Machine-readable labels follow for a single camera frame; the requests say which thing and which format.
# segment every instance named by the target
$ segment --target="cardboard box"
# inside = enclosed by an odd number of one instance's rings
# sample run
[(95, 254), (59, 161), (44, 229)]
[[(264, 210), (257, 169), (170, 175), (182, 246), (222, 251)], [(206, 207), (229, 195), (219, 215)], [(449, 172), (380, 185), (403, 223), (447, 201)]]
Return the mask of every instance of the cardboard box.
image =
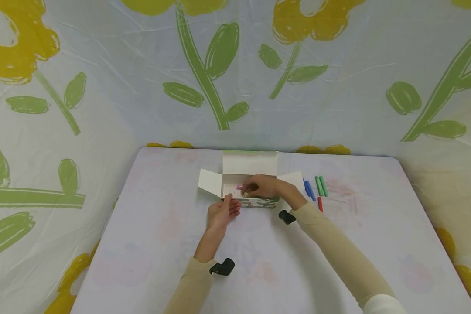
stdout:
[(300, 191), (304, 189), (301, 172), (277, 175), (278, 154), (278, 152), (223, 151), (222, 174), (201, 169), (198, 186), (220, 199), (232, 193), (233, 198), (238, 199), (242, 207), (276, 208), (278, 198), (245, 198), (236, 186), (244, 184), (255, 174), (263, 173), (289, 182), (297, 186)]

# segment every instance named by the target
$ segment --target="chalk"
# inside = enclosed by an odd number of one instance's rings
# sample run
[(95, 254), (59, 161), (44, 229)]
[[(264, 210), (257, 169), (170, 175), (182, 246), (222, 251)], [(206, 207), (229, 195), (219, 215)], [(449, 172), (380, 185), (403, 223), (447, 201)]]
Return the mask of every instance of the chalk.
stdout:
[(319, 210), (323, 212), (323, 201), (321, 200), (321, 196), (318, 196), (317, 198), (317, 206), (319, 207)]
[(316, 196), (314, 195), (314, 191), (312, 191), (312, 186), (309, 180), (305, 181), (305, 184), (307, 185), (307, 188), (309, 189), (309, 193), (310, 193), (309, 196), (311, 197), (312, 201), (316, 201)]
[(302, 180), (304, 180), (305, 192), (307, 193), (307, 196), (311, 197), (311, 193), (309, 192), (309, 188), (307, 187), (307, 183), (305, 183), (305, 179), (302, 178)]
[(323, 188), (321, 188), (321, 183), (319, 183), (319, 177), (317, 175), (315, 179), (316, 179), (317, 191), (319, 193), (319, 196), (324, 196)]
[(324, 182), (323, 176), (319, 177), (319, 181), (321, 181), (321, 187), (323, 188), (325, 197), (328, 197), (327, 184)]

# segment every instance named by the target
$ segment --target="tabletop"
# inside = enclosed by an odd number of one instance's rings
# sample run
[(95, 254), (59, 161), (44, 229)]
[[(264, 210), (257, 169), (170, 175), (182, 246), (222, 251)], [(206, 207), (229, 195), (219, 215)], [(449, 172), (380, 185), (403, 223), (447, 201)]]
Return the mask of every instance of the tabletop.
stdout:
[[(103, 233), (72, 314), (160, 314), (218, 198), (197, 187), (222, 151), (142, 148)], [(391, 157), (279, 153), (279, 174), (322, 175), (324, 214), (371, 260), (410, 313), (471, 314), (471, 300), (400, 163)], [(216, 260), (202, 313), (362, 313), (317, 245), (276, 209), (242, 208)]]

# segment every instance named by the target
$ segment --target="hand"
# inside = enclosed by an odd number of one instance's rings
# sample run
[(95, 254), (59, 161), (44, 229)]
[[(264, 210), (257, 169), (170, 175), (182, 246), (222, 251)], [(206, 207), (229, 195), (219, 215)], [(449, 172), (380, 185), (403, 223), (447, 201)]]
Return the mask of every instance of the hand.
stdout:
[(232, 199), (232, 194), (225, 195), (223, 202), (208, 207), (206, 230), (225, 231), (229, 222), (241, 214), (240, 209), (241, 203)]
[(264, 174), (257, 174), (246, 181), (241, 192), (248, 193), (249, 198), (278, 198), (281, 197), (281, 191), (286, 185), (290, 184)]

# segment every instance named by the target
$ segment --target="red chalk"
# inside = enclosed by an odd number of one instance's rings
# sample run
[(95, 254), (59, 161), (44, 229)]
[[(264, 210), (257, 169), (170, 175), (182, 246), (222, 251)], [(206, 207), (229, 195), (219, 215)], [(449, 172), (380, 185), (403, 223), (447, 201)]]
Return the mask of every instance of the red chalk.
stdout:
[(317, 197), (317, 205), (318, 205), (318, 207), (319, 207), (319, 210), (320, 210), (321, 212), (323, 212), (323, 202), (322, 202), (322, 200), (321, 200), (321, 196), (318, 196), (318, 197)]

